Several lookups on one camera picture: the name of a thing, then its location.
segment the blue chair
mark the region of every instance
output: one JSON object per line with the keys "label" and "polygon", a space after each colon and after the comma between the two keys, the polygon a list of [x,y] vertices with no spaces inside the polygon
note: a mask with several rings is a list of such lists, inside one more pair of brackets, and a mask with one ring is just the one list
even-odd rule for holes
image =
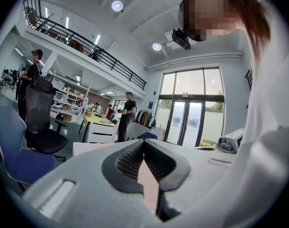
{"label": "blue chair", "polygon": [[139,135],[137,139],[158,139],[157,136],[153,133],[145,132],[142,135]]}
{"label": "blue chair", "polygon": [[22,146],[26,125],[12,106],[0,107],[0,159],[8,176],[22,183],[33,184],[55,168],[53,155],[41,154]]}

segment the glass door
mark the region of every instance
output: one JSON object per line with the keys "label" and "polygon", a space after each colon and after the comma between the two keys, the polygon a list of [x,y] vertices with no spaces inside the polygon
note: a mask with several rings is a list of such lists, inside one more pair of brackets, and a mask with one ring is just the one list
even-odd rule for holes
{"label": "glass door", "polygon": [[184,131],[182,133],[182,146],[194,148],[199,146],[198,135],[200,133],[201,116],[202,116],[202,103],[189,102],[188,112]]}
{"label": "glass door", "polygon": [[166,141],[169,143],[179,144],[178,140],[181,137],[185,106],[186,102],[174,101],[174,106],[170,116],[171,124],[168,127],[168,134],[166,139]]}

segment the railing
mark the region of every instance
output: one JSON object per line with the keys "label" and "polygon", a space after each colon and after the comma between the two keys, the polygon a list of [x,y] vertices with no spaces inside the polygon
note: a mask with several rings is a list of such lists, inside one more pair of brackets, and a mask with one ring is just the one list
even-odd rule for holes
{"label": "railing", "polygon": [[252,88],[252,72],[250,70],[248,70],[247,74],[245,75],[245,78],[247,79],[249,88],[251,90],[251,88]]}
{"label": "railing", "polygon": [[49,18],[42,17],[40,0],[24,0],[23,7],[30,28],[40,31],[78,50],[100,64],[107,66],[110,70],[120,73],[126,77],[129,82],[134,83],[144,90],[146,82],[104,49],[78,33],[51,21]]}

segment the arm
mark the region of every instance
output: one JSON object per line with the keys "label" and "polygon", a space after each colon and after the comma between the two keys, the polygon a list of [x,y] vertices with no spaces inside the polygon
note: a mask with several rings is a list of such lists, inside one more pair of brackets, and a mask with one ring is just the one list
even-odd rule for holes
{"label": "arm", "polygon": [[135,111],[136,111],[136,107],[132,107],[132,109],[127,111],[126,114],[134,113]]}
{"label": "arm", "polygon": [[22,75],[22,74],[20,74],[19,75],[19,78],[22,78],[22,79],[25,79],[25,80],[31,80],[31,78],[30,77],[28,77],[27,75]]}

